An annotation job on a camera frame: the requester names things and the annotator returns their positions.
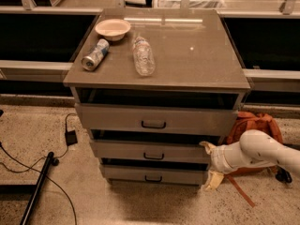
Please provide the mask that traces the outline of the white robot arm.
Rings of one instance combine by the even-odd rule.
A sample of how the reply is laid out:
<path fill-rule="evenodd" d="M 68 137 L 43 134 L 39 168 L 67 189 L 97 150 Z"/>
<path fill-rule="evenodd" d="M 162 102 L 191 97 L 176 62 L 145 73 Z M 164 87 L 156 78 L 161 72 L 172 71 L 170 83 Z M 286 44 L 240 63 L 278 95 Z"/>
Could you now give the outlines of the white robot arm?
<path fill-rule="evenodd" d="M 300 151 L 276 141 L 268 134 L 251 129 L 245 131 L 238 142 L 215 146 L 210 142 L 200 142 L 210 156 L 205 190 L 219 187 L 224 176 L 241 168 L 280 168 L 300 176 Z"/>

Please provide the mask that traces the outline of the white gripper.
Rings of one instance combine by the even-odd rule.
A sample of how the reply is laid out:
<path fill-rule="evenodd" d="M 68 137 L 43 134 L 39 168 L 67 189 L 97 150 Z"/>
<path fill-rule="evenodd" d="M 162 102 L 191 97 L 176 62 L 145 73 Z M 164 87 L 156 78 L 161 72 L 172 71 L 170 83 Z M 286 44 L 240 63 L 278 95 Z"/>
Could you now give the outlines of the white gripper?
<path fill-rule="evenodd" d="M 226 146 L 215 146 L 214 144 L 202 141 L 200 146 L 203 146 L 205 152 L 211 155 L 211 170 L 208 171 L 207 181 L 204 184 L 205 190 L 215 190 L 219 187 L 224 179 L 224 174 L 231 173 L 233 168 L 228 163 L 225 151 Z"/>

